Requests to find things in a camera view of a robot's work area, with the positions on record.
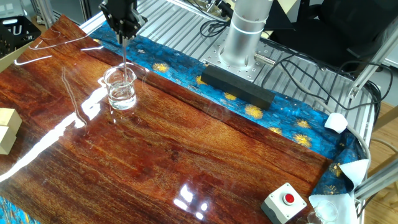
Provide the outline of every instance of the red button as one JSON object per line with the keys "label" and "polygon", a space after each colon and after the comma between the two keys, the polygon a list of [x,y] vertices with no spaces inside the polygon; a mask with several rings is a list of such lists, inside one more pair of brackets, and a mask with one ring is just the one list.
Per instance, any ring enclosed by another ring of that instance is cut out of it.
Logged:
{"label": "red button", "polygon": [[286,194],[285,195],[285,202],[287,202],[286,204],[291,205],[294,202],[294,196],[291,194]]}

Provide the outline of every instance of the starry patterned fabric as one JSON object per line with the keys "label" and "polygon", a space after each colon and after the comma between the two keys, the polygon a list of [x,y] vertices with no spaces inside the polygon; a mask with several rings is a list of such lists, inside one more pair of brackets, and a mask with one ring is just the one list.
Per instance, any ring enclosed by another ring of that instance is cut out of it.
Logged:
{"label": "starry patterned fabric", "polygon": [[[114,32],[106,22],[90,37],[107,49],[119,55],[123,54]],[[205,69],[203,63],[145,37],[139,36],[129,44],[127,58],[287,139],[334,160],[312,194],[344,194],[352,188],[352,182],[345,177],[338,165],[365,159],[365,155],[358,140],[349,131],[337,134],[324,128],[327,114],[277,92],[274,92],[276,96],[269,110],[264,111],[203,83],[200,80],[201,73]],[[0,204],[2,205],[0,224],[38,223],[2,197],[0,197]]]}

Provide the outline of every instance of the polished wood surface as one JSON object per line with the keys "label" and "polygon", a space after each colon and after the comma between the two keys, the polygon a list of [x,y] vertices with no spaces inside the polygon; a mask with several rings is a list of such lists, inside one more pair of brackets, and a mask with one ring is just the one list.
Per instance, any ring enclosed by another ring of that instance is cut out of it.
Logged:
{"label": "polished wood surface", "polygon": [[286,182],[309,204],[331,161],[136,68],[137,104],[112,110],[101,77],[122,58],[61,44],[84,36],[62,16],[0,73],[23,120],[0,174],[30,158],[0,195],[42,223],[270,223],[260,205]]}

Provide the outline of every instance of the glass beaker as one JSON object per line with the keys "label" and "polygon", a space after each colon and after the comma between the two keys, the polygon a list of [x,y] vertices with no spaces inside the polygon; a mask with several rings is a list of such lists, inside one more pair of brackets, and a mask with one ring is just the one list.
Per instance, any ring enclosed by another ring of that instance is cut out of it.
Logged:
{"label": "glass beaker", "polygon": [[336,206],[327,200],[318,202],[314,210],[307,217],[299,218],[296,224],[326,224],[334,222],[338,218]]}
{"label": "glass beaker", "polygon": [[109,104],[116,110],[127,110],[136,104],[136,91],[133,82],[137,78],[134,72],[124,66],[111,67],[104,73]]}

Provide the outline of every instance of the robotic arm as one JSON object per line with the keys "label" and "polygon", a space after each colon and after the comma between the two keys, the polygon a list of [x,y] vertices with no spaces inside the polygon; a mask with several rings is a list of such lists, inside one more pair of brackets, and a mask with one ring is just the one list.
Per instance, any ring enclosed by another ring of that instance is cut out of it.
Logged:
{"label": "robotic arm", "polygon": [[99,9],[122,45],[127,45],[129,40],[134,39],[148,21],[137,12],[137,0],[104,0]]}

